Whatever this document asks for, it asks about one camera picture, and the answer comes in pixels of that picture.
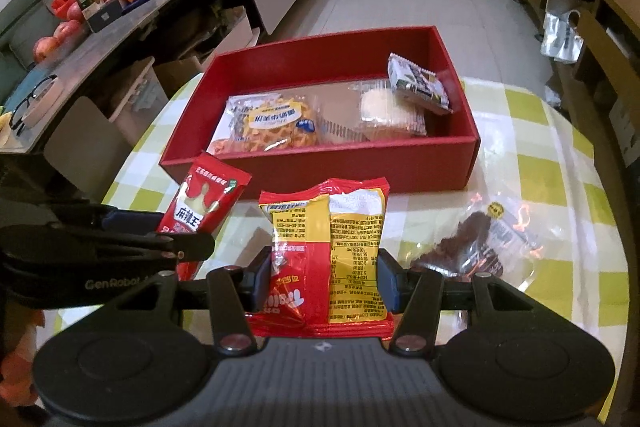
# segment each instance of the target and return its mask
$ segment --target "apple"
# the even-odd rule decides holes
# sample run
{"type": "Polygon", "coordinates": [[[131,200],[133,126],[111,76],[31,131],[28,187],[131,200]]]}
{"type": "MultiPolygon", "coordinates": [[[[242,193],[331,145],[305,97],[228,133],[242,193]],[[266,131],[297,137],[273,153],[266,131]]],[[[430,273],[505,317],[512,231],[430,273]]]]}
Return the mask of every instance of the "apple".
{"type": "Polygon", "coordinates": [[[62,44],[62,42],[66,41],[71,35],[73,35],[77,31],[80,31],[81,28],[82,23],[78,22],[77,20],[61,22],[56,28],[56,31],[53,33],[53,36],[58,40],[60,44],[62,44]]]}
{"type": "Polygon", "coordinates": [[[84,14],[82,13],[82,9],[77,2],[73,3],[66,11],[66,18],[70,21],[84,21],[84,14]]]}
{"type": "Polygon", "coordinates": [[[58,47],[60,43],[55,37],[43,37],[39,39],[33,47],[33,60],[36,64],[41,63],[45,58],[49,57],[58,47]]]}

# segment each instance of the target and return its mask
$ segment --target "green and white tablecloth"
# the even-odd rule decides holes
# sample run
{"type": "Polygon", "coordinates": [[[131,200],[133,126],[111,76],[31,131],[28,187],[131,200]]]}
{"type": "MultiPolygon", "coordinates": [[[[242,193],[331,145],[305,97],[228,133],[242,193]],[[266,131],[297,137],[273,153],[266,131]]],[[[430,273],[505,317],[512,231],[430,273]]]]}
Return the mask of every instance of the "green and white tablecloth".
{"type": "MultiPolygon", "coordinates": [[[[178,185],[158,161],[199,79],[184,86],[164,108],[120,170],[104,203],[133,210],[167,209],[178,185]]],[[[529,202],[537,226],[546,230],[545,257],[536,263],[527,294],[599,338],[619,369],[628,312],[627,266],[591,144],[525,89],[471,78],[464,85],[482,137],[467,191],[392,195],[381,246],[407,263],[419,250],[418,243],[432,245],[453,232],[472,193],[494,194],[507,188],[529,202]]],[[[270,240],[271,225],[255,201],[240,201],[200,273],[246,264],[270,240]]],[[[84,312],[61,312],[60,326],[79,314],[84,312]]],[[[438,336],[446,340],[455,322],[454,316],[444,315],[438,336]]],[[[190,315],[186,327],[210,340],[208,314],[190,315]]],[[[601,418],[609,406],[610,398],[601,418]]]]}

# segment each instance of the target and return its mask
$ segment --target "red snack bag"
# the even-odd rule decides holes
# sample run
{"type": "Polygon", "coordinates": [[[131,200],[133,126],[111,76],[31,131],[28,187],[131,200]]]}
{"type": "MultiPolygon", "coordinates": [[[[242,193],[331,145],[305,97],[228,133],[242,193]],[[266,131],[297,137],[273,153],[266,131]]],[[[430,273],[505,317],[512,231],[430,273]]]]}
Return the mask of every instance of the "red snack bag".
{"type": "Polygon", "coordinates": [[[323,324],[329,312],[329,196],[318,186],[262,192],[258,204],[273,222],[271,286],[263,311],[247,318],[261,337],[309,336],[304,330],[323,324]]]}
{"type": "MultiPolygon", "coordinates": [[[[174,201],[164,214],[158,232],[213,233],[234,206],[251,174],[203,153],[193,162],[174,201]]],[[[192,279],[200,263],[180,263],[181,281],[192,279]]]]}
{"type": "Polygon", "coordinates": [[[297,194],[260,195],[274,243],[269,298],[263,312],[249,317],[256,335],[391,336],[393,318],[376,287],[388,190],[384,178],[330,179],[297,194]]]}

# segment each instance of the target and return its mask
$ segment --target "white floor tile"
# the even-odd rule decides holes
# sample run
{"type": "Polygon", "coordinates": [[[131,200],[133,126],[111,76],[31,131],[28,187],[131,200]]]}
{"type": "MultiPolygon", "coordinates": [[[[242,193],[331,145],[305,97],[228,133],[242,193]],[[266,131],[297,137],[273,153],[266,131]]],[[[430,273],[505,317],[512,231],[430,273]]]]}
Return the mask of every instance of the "white floor tile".
{"type": "Polygon", "coordinates": [[[334,10],[336,1],[296,0],[271,35],[270,41],[318,35],[334,10]]]}
{"type": "Polygon", "coordinates": [[[459,75],[543,95],[551,66],[513,0],[298,0],[273,37],[414,25],[438,28],[459,75]]]}
{"type": "Polygon", "coordinates": [[[448,24],[436,28],[459,76],[504,81],[484,28],[448,24]]]}
{"type": "Polygon", "coordinates": [[[511,86],[526,87],[544,97],[545,83],[553,74],[551,63],[540,54],[540,43],[534,33],[505,32],[488,29],[489,44],[494,52],[502,81],[511,86]]]}

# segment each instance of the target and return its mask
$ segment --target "plastic wrapper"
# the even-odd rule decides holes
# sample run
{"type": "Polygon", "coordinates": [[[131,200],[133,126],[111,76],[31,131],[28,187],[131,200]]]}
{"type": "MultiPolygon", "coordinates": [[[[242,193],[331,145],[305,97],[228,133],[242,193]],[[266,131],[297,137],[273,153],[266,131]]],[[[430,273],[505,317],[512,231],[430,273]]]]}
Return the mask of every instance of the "plastic wrapper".
{"type": "Polygon", "coordinates": [[[564,64],[575,64],[584,39],[575,30],[578,8],[587,3],[577,0],[547,0],[540,53],[564,64]]]}
{"type": "MultiPolygon", "coordinates": [[[[203,153],[189,169],[158,232],[215,232],[249,181],[251,174],[203,153]]],[[[199,269],[200,263],[179,263],[177,273],[180,280],[190,280],[199,269]]]]}
{"type": "Polygon", "coordinates": [[[271,288],[248,316],[261,337],[381,337],[393,332],[376,284],[388,184],[327,180],[293,194],[263,192],[273,222],[271,288]]]}
{"type": "Polygon", "coordinates": [[[242,136],[244,128],[244,118],[249,116],[249,111],[260,107],[266,102],[273,102],[280,97],[277,92],[264,92],[258,94],[242,94],[230,96],[226,100],[225,112],[220,118],[207,152],[209,154],[220,154],[232,146],[227,144],[229,139],[242,136]]]}
{"type": "Polygon", "coordinates": [[[360,90],[360,131],[369,140],[426,136],[424,110],[395,95],[389,79],[362,81],[360,90]]]}
{"type": "Polygon", "coordinates": [[[543,246],[529,205],[505,194],[476,194],[450,237],[419,253],[411,267],[436,270],[448,279],[470,281],[489,272],[524,291],[535,277],[543,246]]]}
{"type": "Polygon", "coordinates": [[[433,71],[425,70],[399,55],[389,55],[389,80],[396,96],[434,114],[449,114],[449,98],[433,71]]]}
{"type": "Polygon", "coordinates": [[[319,142],[318,100],[294,96],[237,110],[225,152],[258,152],[310,147],[319,142]]]}

